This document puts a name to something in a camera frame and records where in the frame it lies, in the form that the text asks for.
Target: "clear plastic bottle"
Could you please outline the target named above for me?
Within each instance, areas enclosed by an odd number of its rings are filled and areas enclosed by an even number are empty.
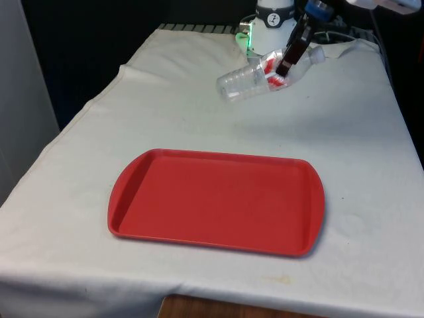
[[[306,51],[296,65],[290,68],[286,77],[278,75],[276,69],[284,55],[283,50],[268,53],[243,68],[221,76],[217,89],[226,101],[241,101],[249,97],[278,91],[300,80],[313,64],[325,61],[320,46]]]

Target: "plastic tray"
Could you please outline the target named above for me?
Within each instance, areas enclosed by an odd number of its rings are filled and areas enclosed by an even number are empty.
[[[301,256],[323,216],[306,161],[155,149],[119,176],[108,225],[118,237]]]

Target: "white tablecloth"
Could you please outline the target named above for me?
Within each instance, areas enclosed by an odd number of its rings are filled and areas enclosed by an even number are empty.
[[[154,317],[171,293],[424,317],[424,175],[379,55],[350,50],[293,87],[223,103],[216,78],[245,62],[230,35],[157,30],[121,66],[0,209],[4,318]],[[113,184],[151,148],[309,161],[326,193],[314,251],[295,259],[114,237]]]

